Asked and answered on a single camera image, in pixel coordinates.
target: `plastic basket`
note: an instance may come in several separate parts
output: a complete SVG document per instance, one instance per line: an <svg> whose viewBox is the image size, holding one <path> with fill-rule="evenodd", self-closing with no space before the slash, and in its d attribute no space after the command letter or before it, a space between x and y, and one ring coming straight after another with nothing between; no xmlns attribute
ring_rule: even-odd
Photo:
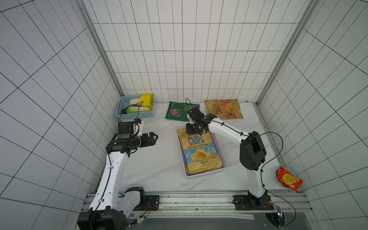
<svg viewBox="0 0 368 230"><path fill-rule="evenodd" d="M129 101L134 98L140 98L143 94L140 95L131 95L131 96L122 96L119 97L116 103L115 115L120 121L128 121L137 118L137 113L127 113L121 114L121 110L125 107L128 107ZM155 117L155 94L153 95L153 110L148 112L139 112L138 118L151 118Z"/></svg>
<svg viewBox="0 0 368 230"><path fill-rule="evenodd" d="M216 169L216 170L212 170L212 171L208 171L208 172L204 172L204 173L197 173L197 174L194 174L194 175L187 175L187 171L185 170L186 164L185 164L184 150L181 147L181 142L180 142L180 139L178 137L178 142L179 142L179 147L180 147L180 152L181 152L181 159L183 161L183 166L184 166L184 174L185 174L185 176L186 176L187 179L194 178L194 177L205 176L205 175L212 174L212 173L221 172L221 171L224 171L224 170L226 170L226 169L229 168L229 166L227 164L227 161L225 159L225 156L224 156L224 154L222 152L222 148L221 148L219 142L217 141L217 138L216 138L216 136L215 136L214 133L211 133L211 138L212 138L212 143L215 146L215 149L218 152L218 154L220 156L220 159L222 161L222 168Z"/></svg>

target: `white tiled wall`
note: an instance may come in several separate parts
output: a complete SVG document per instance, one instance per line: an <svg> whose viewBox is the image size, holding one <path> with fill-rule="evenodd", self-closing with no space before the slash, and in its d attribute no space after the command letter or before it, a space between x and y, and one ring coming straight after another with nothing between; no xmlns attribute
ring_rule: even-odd
<svg viewBox="0 0 368 230"><path fill-rule="evenodd" d="M260 103L323 230L368 225L367 5L322 0Z"/></svg>
<svg viewBox="0 0 368 230"><path fill-rule="evenodd" d="M74 229L118 91L74 0L0 4L2 229Z"/></svg>
<svg viewBox="0 0 368 230"><path fill-rule="evenodd" d="M124 94L257 101L309 0L83 0Z"/></svg>

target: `red chip bag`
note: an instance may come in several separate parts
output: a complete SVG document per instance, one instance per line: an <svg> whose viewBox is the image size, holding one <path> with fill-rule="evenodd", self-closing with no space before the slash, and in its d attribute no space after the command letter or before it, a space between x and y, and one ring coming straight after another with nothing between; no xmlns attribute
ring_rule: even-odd
<svg viewBox="0 0 368 230"><path fill-rule="evenodd" d="M276 173L276 177L279 180L280 184L287 188L291 188L294 191L297 191L302 185L303 181L298 179L294 174L287 171L283 167L280 167Z"/></svg>

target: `blue plastic basket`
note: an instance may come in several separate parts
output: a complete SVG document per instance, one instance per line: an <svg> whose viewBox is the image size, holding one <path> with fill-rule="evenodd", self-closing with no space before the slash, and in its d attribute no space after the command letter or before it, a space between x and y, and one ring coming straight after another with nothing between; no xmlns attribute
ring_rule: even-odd
<svg viewBox="0 0 368 230"><path fill-rule="evenodd" d="M140 95L131 95L131 96L122 96L117 100L117 106L115 110L115 115L120 121L131 121L137 118L137 113L127 113L121 114L121 110L125 107L128 107L129 101L134 98L140 98L143 94ZM153 110L148 112L139 112L138 118L151 118L155 117L155 94L153 95Z"/></svg>

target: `robotic arm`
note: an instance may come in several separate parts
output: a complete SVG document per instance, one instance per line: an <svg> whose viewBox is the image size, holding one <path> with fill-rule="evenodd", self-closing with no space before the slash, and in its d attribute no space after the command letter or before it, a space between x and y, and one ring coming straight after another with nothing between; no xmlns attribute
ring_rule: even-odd
<svg viewBox="0 0 368 230"><path fill-rule="evenodd" d="M79 214L77 222L80 230L125 229L133 209L145 207L142 187L129 188L122 198L118 196L118 186L130 154L157 141L158 136L153 132L142 134L143 124L139 118L133 122L118 123L118 133L106 147L106 164L97 193L89 210Z"/></svg>
<svg viewBox="0 0 368 230"><path fill-rule="evenodd" d="M203 130L210 131L222 136L240 149L239 160L247 168L249 193L254 196L256 204L262 204L265 190L262 187L259 167L265 162L266 149L259 133L255 131L252 133L244 132L226 124L211 113L204 115L197 107L191 108L187 116L190 121L186 125L188 134L201 134Z"/></svg>

